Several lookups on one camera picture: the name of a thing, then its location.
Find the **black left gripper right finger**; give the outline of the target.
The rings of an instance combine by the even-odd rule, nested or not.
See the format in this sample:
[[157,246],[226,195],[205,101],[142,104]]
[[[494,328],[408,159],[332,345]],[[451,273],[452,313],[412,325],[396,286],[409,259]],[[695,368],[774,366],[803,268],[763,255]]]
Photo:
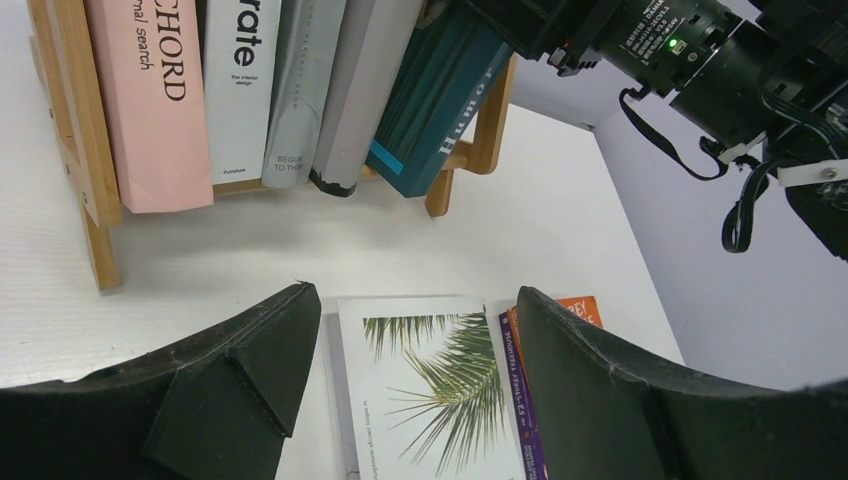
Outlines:
[[540,290],[517,296],[553,479],[843,479],[847,384],[781,391],[675,363]]

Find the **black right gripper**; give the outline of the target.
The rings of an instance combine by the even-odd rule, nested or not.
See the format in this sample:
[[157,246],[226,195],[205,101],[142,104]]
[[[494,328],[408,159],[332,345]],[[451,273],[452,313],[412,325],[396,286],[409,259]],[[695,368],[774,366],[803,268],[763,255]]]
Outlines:
[[717,1],[472,0],[528,60],[572,76],[606,60],[656,93],[682,90],[741,19]]

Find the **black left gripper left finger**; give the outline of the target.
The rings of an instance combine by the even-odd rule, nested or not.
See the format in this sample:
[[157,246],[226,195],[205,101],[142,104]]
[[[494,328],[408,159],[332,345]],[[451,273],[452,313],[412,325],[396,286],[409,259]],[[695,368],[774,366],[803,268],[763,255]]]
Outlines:
[[322,305],[309,282],[75,380],[1,392],[5,479],[272,479]]

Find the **purple book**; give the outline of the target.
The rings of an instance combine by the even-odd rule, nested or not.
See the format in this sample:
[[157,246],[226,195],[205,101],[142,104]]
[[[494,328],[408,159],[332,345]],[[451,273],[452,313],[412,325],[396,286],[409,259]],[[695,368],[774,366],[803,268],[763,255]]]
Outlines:
[[525,477],[530,480],[547,480],[549,475],[545,465],[543,447],[523,369],[515,309],[511,308],[502,312],[498,321],[506,357],[509,388],[515,411]]

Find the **orange Treehouse book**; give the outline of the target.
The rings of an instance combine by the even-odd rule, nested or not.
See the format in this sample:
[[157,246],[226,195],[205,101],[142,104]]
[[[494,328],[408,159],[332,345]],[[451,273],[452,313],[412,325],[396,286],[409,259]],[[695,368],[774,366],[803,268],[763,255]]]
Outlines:
[[[603,328],[603,322],[597,306],[596,298],[594,296],[560,298],[556,299],[556,302],[567,310],[574,313],[575,315],[577,315],[579,318],[583,319],[584,321],[591,323],[597,327]],[[526,372],[525,356],[523,353],[521,339],[519,335],[517,307],[510,307],[506,311],[506,315],[513,336],[515,350],[522,365],[522,371]]]

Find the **white booklet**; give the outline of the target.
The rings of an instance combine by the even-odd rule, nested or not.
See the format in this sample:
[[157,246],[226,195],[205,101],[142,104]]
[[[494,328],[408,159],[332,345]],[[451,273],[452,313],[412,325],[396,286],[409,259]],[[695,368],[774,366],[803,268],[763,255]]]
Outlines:
[[327,333],[347,478],[524,477],[481,298],[342,298]]

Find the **teal book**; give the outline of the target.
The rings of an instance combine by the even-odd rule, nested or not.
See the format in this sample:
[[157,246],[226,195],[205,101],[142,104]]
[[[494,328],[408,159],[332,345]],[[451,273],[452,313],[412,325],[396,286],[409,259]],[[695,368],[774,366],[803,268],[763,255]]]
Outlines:
[[406,198],[427,194],[513,55],[462,1],[409,40],[367,165]]

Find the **large grey white book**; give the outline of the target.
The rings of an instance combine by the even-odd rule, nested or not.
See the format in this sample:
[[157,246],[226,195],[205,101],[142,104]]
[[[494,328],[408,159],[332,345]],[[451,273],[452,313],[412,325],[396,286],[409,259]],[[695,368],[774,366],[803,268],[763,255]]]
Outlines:
[[337,197],[354,192],[422,5],[347,3],[310,171],[321,191]]

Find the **grey magazine-style book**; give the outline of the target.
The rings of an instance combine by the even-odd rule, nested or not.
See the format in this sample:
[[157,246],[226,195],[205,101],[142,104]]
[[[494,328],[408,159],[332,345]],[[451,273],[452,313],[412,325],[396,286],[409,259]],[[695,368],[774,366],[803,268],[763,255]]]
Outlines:
[[345,0],[284,1],[261,176],[266,188],[305,182],[322,125]]

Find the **pink Warm Chord book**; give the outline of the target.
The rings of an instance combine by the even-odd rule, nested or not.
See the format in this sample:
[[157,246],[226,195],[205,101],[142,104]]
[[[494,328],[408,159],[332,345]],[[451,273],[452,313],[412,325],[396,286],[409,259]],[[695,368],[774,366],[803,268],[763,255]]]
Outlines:
[[84,4],[119,194],[133,213],[212,204],[196,4]]

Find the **brown Decorate Furniture book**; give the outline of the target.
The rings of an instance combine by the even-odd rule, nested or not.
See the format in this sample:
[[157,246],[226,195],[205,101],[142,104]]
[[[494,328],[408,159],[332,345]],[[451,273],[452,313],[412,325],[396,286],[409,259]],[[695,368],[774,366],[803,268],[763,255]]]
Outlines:
[[261,176],[282,3],[206,3],[203,80],[213,184]]

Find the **wooden book rack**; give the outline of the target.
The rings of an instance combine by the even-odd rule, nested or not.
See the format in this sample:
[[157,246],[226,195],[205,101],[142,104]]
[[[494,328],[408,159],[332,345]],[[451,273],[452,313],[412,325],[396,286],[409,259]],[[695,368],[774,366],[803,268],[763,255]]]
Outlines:
[[[85,7],[81,1],[33,0],[27,9],[33,63],[81,210],[93,280],[101,292],[115,290],[122,279],[110,230],[122,224],[123,210]],[[430,217],[447,214],[456,172],[488,175],[497,168],[517,63],[512,57],[494,78],[472,141],[457,142],[428,191],[424,207]]]

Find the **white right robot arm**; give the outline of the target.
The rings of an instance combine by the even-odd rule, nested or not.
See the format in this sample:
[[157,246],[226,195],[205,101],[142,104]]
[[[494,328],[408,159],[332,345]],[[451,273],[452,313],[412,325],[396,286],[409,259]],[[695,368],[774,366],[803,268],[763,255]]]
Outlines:
[[847,256],[847,5],[759,1],[747,21],[718,1],[475,1],[472,9],[528,60],[562,76],[608,61],[634,81],[619,104],[671,160],[673,144],[635,111],[649,95],[701,129],[719,175],[749,174],[721,233],[747,251],[771,180],[817,240]]

